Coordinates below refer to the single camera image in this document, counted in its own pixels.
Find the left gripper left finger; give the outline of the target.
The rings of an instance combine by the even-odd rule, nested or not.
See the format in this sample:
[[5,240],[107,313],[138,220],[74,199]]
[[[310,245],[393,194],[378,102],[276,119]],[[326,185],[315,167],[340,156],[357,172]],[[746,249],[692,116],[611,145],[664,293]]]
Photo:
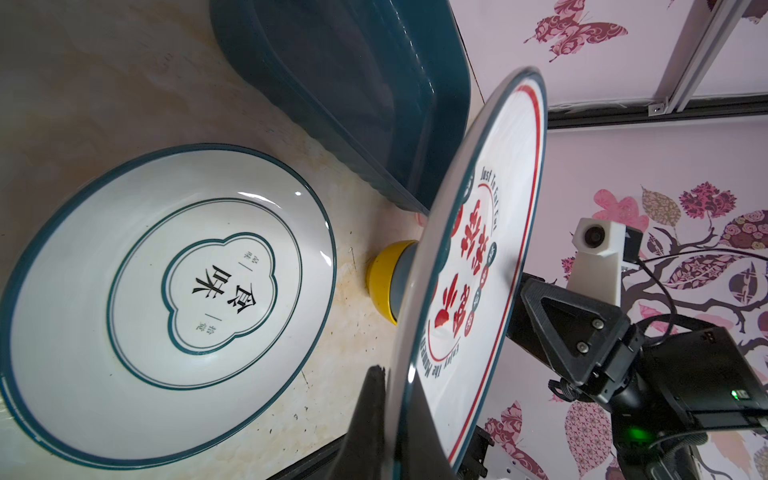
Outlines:
[[327,479],[379,480],[382,477],[385,402],[385,369],[371,366]]

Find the white plate red characters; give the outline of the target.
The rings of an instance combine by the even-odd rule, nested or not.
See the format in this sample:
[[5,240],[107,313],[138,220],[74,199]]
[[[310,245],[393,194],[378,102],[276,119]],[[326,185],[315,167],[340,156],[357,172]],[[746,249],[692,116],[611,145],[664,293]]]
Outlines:
[[547,98],[533,67],[511,73],[465,134],[417,244],[398,317],[382,475],[396,472],[408,401],[422,395],[456,470],[481,412],[523,274],[541,185]]

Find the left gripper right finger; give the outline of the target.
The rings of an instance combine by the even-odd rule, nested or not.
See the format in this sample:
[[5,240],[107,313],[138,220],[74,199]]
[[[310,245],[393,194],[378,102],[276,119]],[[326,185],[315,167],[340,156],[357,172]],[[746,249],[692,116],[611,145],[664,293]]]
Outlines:
[[408,401],[397,444],[396,472],[399,479],[456,479],[422,395],[412,395]]

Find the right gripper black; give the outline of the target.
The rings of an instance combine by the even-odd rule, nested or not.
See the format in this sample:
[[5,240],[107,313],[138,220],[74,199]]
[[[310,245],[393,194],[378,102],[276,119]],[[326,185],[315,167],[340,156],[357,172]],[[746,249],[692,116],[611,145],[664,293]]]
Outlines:
[[524,274],[507,337],[559,376],[565,401],[609,402],[630,383],[636,327],[615,305]]

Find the white plate teal rim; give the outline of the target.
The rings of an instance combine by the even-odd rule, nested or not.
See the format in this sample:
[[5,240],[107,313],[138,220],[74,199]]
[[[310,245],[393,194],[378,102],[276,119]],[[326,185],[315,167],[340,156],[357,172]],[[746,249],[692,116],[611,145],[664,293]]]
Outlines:
[[143,155],[74,194],[19,257],[1,300],[2,397],[70,462],[178,462],[300,374],[336,276],[331,221],[291,167],[227,144]]

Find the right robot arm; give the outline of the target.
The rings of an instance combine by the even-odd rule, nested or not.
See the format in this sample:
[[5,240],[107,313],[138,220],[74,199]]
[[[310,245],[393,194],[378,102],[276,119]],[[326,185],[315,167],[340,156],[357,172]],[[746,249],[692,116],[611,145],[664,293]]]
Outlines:
[[507,336],[556,374],[550,391],[611,418],[627,479],[695,479],[711,432],[766,431],[767,394],[729,332],[617,306],[524,275]]

